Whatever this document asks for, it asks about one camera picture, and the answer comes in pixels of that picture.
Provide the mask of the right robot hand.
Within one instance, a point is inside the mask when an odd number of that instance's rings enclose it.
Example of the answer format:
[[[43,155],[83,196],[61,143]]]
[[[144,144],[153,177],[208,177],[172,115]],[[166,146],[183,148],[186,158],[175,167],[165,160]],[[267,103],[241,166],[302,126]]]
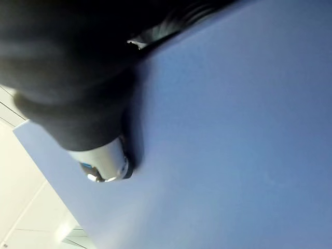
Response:
[[[93,182],[128,178],[135,67],[231,1],[1,1],[1,84]]]

